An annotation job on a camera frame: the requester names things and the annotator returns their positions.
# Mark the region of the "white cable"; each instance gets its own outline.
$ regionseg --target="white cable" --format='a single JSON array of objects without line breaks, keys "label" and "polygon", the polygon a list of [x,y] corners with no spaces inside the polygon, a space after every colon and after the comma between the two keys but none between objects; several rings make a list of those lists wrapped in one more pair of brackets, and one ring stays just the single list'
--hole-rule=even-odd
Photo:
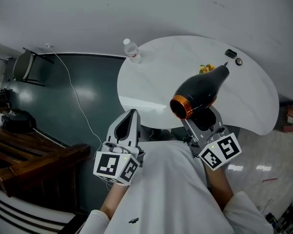
[{"label": "white cable", "polygon": [[96,153],[97,153],[97,151],[98,151],[98,150],[101,148],[101,146],[102,146],[102,141],[101,141],[101,139],[99,138],[99,136],[97,136],[97,135],[93,132],[93,130],[92,130],[91,126],[90,126],[89,120],[88,120],[86,114],[84,113],[83,109],[81,108],[80,101],[79,101],[79,97],[78,97],[78,94],[77,94],[77,92],[76,92],[74,86],[72,85],[72,80],[70,79],[70,73],[69,73],[68,68],[66,67],[65,63],[62,61],[61,58],[59,58],[59,60],[61,61],[61,63],[63,63],[63,65],[65,66],[65,68],[66,68],[66,70],[67,70],[67,72],[68,72],[69,83],[70,83],[70,85],[72,86],[73,90],[75,91],[75,94],[76,94],[76,97],[77,97],[77,101],[78,101],[79,108],[80,108],[80,110],[82,111],[84,117],[86,118],[87,123],[88,123],[88,126],[89,126],[91,132],[92,132],[92,133],[93,133],[93,134],[99,139],[99,143],[100,143],[100,144],[99,144],[99,147],[98,147],[98,149],[96,150],[96,152],[94,153],[94,159],[95,159],[95,158],[96,158]]}]

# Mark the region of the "small logo on shirt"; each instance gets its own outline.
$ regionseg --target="small logo on shirt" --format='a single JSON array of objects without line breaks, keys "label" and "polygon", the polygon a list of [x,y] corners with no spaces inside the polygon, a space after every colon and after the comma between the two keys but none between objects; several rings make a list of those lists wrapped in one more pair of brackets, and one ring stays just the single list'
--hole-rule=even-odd
[{"label": "small logo on shirt", "polygon": [[138,222],[138,217],[129,221],[129,224],[135,224]]}]

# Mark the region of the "white chair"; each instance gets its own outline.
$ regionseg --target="white chair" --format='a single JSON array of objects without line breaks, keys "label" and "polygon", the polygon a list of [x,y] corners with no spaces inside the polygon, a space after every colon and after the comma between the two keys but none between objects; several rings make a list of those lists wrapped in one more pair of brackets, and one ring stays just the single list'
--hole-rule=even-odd
[{"label": "white chair", "polygon": [[33,66],[33,63],[34,63],[34,60],[36,59],[36,57],[40,57],[42,59],[45,59],[46,61],[48,61],[52,64],[54,64],[54,62],[50,61],[49,59],[47,59],[41,55],[36,54],[35,52],[30,51],[29,49],[26,49],[26,48],[23,48],[23,49],[25,50],[25,53],[20,55],[14,64],[14,68],[13,68],[14,80],[44,87],[44,85],[42,85],[42,84],[30,82],[30,81],[37,81],[37,80],[28,78],[30,70]]}]

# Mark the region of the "black hair dryer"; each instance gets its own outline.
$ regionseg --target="black hair dryer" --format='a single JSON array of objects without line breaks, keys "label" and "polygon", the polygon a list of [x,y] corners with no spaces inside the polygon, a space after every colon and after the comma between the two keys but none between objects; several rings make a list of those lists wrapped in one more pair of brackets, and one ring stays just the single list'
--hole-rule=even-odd
[{"label": "black hair dryer", "polygon": [[193,157],[210,142],[228,135],[219,112],[212,106],[218,91],[229,75],[225,65],[212,71],[188,78],[177,89],[170,101],[172,112],[181,119]]}]

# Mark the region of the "white shirt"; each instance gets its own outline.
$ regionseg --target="white shirt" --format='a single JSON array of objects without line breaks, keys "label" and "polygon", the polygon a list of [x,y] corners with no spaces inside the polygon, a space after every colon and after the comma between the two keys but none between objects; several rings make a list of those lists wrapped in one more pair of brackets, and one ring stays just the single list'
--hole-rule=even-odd
[{"label": "white shirt", "polygon": [[112,220],[90,213],[80,234],[272,234],[244,192],[222,212],[206,187],[202,161],[180,141],[141,142],[143,168],[133,177]]}]

